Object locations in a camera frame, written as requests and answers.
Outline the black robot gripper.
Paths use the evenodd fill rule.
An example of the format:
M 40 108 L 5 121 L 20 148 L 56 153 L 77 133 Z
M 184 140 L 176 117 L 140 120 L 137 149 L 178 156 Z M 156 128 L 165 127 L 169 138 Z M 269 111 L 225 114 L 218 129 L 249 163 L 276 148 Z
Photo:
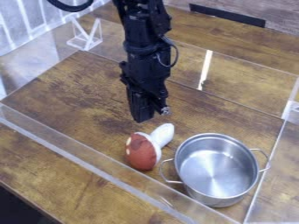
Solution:
M 170 75 L 170 50 L 162 49 L 149 55 L 129 55 L 120 63 L 120 80 L 125 84 L 130 115 L 137 123 L 153 118 L 154 112 L 169 115 L 165 104 L 168 91 L 164 85 Z

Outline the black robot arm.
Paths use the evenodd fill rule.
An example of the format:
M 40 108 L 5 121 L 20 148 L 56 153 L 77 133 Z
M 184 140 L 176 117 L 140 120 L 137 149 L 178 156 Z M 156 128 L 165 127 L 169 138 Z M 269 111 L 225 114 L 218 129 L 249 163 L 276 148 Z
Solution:
M 130 115 L 137 123 L 169 113 L 164 85 L 170 76 L 170 47 L 164 34 L 170 16 L 162 0 L 112 0 L 125 33 L 126 61 L 118 63 Z

